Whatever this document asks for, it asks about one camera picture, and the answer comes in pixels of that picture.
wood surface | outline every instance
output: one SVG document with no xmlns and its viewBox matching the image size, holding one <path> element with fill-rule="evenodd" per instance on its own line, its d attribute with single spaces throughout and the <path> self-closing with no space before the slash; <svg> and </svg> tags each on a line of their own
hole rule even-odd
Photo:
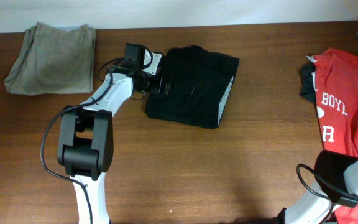
<svg viewBox="0 0 358 224">
<path fill-rule="evenodd" d="M 322 150 L 314 106 L 298 95 L 298 70 L 305 55 L 328 47 L 358 55 L 357 30 L 358 22 L 98 30 L 95 68 L 121 57 L 126 42 L 163 53 L 195 44 L 241 60 L 218 129 L 148 119 L 145 100 L 121 106 L 106 175 L 112 221 L 232 222 L 274 217 L 294 204 L 305 192 L 296 165 L 313 166 Z M 0 34 L 0 223 L 77 223 L 73 186 L 42 169 L 39 146 L 51 118 L 91 94 L 6 93 L 22 37 Z M 94 89 L 100 84 L 95 79 Z M 55 125 L 45 160 L 64 173 L 58 134 Z"/>
</svg>

gray cloth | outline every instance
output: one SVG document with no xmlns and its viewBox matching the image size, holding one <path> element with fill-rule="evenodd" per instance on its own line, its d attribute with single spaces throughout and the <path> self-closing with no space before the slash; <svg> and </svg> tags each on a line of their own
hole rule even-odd
<svg viewBox="0 0 358 224">
<path fill-rule="evenodd" d="M 5 79 L 13 94 L 89 93 L 93 90 L 96 31 L 64 31 L 38 23 L 27 29 L 19 57 Z"/>
</svg>

white backdrop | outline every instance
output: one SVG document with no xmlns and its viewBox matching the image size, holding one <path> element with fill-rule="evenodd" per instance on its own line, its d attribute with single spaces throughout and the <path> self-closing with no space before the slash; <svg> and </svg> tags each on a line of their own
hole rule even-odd
<svg viewBox="0 0 358 224">
<path fill-rule="evenodd" d="M 0 0 L 0 32 L 358 20 L 358 0 Z"/>
</svg>

black fabric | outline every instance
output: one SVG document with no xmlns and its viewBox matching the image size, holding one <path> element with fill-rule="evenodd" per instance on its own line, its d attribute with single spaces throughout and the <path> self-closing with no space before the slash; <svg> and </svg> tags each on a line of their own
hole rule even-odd
<svg viewBox="0 0 358 224">
<path fill-rule="evenodd" d="M 312 103 L 316 103 L 316 92 L 313 87 L 313 76 L 311 75 L 315 71 L 316 66 L 311 62 L 304 65 L 300 70 L 302 89 L 299 95 Z"/>
<path fill-rule="evenodd" d="M 150 95 L 149 118 L 217 128 L 219 102 L 236 75 L 239 59 L 191 46 L 168 51 L 163 76 L 172 76 L 168 95 Z"/>
</svg>

beige fabric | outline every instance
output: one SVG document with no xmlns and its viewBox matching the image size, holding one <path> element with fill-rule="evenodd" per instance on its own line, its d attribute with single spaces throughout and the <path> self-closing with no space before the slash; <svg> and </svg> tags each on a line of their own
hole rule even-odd
<svg viewBox="0 0 358 224">
<path fill-rule="evenodd" d="M 5 79 L 13 94 L 89 93 L 93 90 L 96 31 L 64 31 L 38 23 L 27 29 L 19 57 Z"/>
</svg>

